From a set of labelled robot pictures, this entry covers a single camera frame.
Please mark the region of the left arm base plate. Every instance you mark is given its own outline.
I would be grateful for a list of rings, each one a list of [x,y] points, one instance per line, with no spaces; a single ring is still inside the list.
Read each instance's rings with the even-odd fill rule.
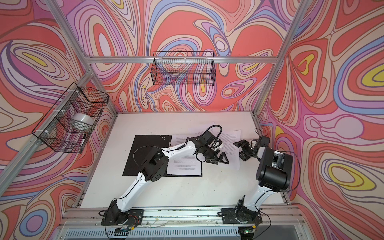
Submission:
[[[109,209],[102,210],[98,214],[103,218],[101,222],[103,226],[127,225],[128,227],[137,227],[142,224],[144,210],[131,209],[128,212],[116,214],[116,217]]]

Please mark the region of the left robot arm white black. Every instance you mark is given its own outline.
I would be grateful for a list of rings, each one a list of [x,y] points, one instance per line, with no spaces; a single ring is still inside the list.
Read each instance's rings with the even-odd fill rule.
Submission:
[[[198,154],[201,154],[204,157],[202,163],[228,165],[230,162],[226,153],[219,150],[222,144],[218,136],[206,130],[200,136],[186,138],[183,143],[176,146],[161,149],[153,147],[144,158],[134,182],[121,197],[112,199],[109,207],[104,211],[102,225],[125,224],[131,215],[130,210],[137,198],[149,183],[158,181],[167,173],[170,160],[186,156],[197,157]]]

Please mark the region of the white tape roll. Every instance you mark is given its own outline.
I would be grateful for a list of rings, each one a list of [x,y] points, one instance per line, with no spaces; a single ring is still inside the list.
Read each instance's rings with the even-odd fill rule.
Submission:
[[[94,125],[94,118],[89,115],[76,113],[71,119],[71,126],[79,132],[89,132]]]

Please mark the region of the aluminium frame post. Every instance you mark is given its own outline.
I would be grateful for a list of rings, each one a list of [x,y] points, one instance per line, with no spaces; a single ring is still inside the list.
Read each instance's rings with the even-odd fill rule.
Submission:
[[[287,35],[284,38],[282,42],[282,46],[279,50],[279,53],[277,55],[277,62],[273,65],[271,68],[271,71],[268,75],[268,78],[265,80],[265,83],[263,84],[263,87],[261,88],[261,92],[259,94],[259,97],[257,99],[255,109],[253,110],[254,117],[257,116],[257,114],[262,110],[264,103],[267,100],[270,88],[277,77],[279,73],[279,69],[284,64],[284,57],[288,52],[288,49],[290,47],[290,44],[292,43],[295,34],[297,30],[300,27],[300,24],[302,23],[305,14],[307,12],[308,7],[311,5],[312,1],[300,1],[297,11],[293,17],[293,20],[291,22],[291,25],[289,26],[289,29],[287,31]]]
[[[100,81],[99,77],[96,75],[95,71],[91,67],[91,64],[89,63],[87,59],[87,55],[82,49],[82,46],[80,45],[74,31],[72,30],[66,16],[64,15],[63,11],[61,10],[59,4],[57,1],[46,1],[46,5],[48,6],[50,12],[52,13],[53,17],[55,18],[56,22],[60,26],[60,28],[63,31],[63,35],[65,36],[66,40],[71,44],[72,48],[74,49],[76,56],[78,57],[78,60],[82,64],[82,66],[86,70],[86,76],[85,80],[81,80],[78,82],[79,86],[85,86],[90,80],[93,81],[94,86],[104,93],[106,93],[106,89],[103,86],[102,82]]]

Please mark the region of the orange black folder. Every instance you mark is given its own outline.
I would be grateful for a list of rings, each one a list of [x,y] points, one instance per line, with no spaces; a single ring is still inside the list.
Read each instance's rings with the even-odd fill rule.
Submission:
[[[132,147],[128,155],[128,159],[122,175],[124,177],[136,176],[139,173],[140,167],[144,163],[145,157],[148,155],[149,151],[152,149],[157,150],[159,148],[171,147],[171,139],[172,136],[170,135],[136,135],[132,143]]]

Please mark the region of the aluminium frame left post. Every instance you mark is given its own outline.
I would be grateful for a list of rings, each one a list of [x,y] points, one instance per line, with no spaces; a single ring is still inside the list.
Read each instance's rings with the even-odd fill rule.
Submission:
[[[89,63],[87,59],[87,55],[82,49],[82,46],[80,45],[74,31],[72,30],[66,16],[64,15],[63,11],[61,10],[59,4],[57,1],[46,1],[46,5],[48,6],[50,12],[52,13],[53,17],[55,18],[56,22],[60,26],[60,28],[63,31],[63,35],[65,36],[66,40],[71,44],[72,48],[74,49],[76,56],[78,57],[78,60],[82,64],[82,66],[86,70],[86,76],[85,80],[81,80],[78,82],[79,86],[85,86],[90,80],[93,81],[94,86],[104,93],[106,93],[106,89],[103,86],[102,82],[100,81],[99,77],[96,75],[95,71],[91,67],[91,64]]]

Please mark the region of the printed paper sheet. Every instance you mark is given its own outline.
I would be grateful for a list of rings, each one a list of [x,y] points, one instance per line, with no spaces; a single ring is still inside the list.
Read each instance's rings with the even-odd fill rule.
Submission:
[[[201,177],[202,163],[196,159],[195,144],[186,135],[172,135],[171,147],[163,153],[169,158],[167,177]]]
[[[225,152],[229,164],[218,163],[217,167],[226,170],[240,170],[240,149],[233,145],[233,143],[241,140],[241,130],[222,132],[219,139],[223,144],[219,147],[220,153]]]

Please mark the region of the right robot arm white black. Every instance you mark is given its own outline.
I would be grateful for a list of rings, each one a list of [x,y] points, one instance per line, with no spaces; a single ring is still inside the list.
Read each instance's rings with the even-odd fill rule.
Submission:
[[[240,224],[261,223],[260,207],[263,202],[274,193],[287,191],[291,185],[293,156],[271,149],[269,143],[270,138],[265,136],[260,136],[254,146],[246,140],[234,143],[242,149],[239,153],[241,160],[245,162],[256,158],[260,162],[256,172],[256,190],[244,195],[230,214]]]

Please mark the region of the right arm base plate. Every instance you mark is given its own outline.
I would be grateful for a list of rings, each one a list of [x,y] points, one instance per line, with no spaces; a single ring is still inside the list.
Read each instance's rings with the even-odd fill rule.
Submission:
[[[255,212],[242,207],[222,208],[218,212],[218,216],[222,218],[223,224],[253,224],[258,226],[263,222],[260,212]]]

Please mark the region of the marker pen in basket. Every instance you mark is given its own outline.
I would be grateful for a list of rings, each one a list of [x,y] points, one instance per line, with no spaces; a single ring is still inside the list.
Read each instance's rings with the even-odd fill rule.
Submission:
[[[82,148],[85,146],[85,140],[86,140],[86,137],[83,136],[82,141],[81,141],[81,147]]]

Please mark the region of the aluminium frame right post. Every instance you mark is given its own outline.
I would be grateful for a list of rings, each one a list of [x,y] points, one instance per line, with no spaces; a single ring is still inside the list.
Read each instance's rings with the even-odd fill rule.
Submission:
[[[282,46],[279,50],[279,53],[277,55],[277,62],[273,65],[271,68],[271,71],[268,75],[268,78],[265,80],[265,83],[263,84],[263,87],[261,88],[261,92],[259,94],[259,97],[257,99],[255,109],[253,110],[254,117],[257,116],[257,114],[262,110],[264,103],[267,100],[270,88],[277,77],[279,73],[279,69],[284,64],[284,57],[288,52],[288,49],[290,47],[290,44],[292,43],[295,34],[297,30],[300,27],[300,24],[302,23],[305,14],[307,12],[308,7],[311,5],[312,1],[300,1],[297,11],[293,17],[293,20],[291,22],[291,25],[289,26],[289,29],[287,31],[287,35],[284,38],[282,42]]]

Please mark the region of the white vented panel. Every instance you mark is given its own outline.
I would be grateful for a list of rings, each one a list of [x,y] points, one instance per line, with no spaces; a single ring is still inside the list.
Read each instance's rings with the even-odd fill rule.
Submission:
[[[113,229],[69,229],[60,240],[171,239],[204,237],[239,237],[236,227],[216,228],[138,228],[128,233]]]

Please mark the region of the aluminium frame back bar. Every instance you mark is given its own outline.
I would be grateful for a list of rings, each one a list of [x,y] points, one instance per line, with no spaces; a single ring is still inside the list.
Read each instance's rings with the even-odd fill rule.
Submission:
[[[152,63],[153,60],[206,60],[213,59],[218,64],[237,64],[237,63],[267,63],[275,64],[277,57],[85,57],[89,64],[96,63]]]

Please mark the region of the aluminium front rail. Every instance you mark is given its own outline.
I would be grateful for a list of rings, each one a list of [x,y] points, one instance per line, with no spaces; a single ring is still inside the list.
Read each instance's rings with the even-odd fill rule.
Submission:
[[[222,217],[218,215],[222,206],[208,207],[142,207],[142,227],[213,227],[222,226]],[[74,227],[100,227],[102,208],[80,208],[65,211],[59,225]],[[295,206],[263,205],[261,207],[262,226],[305,225],[302,211]]]

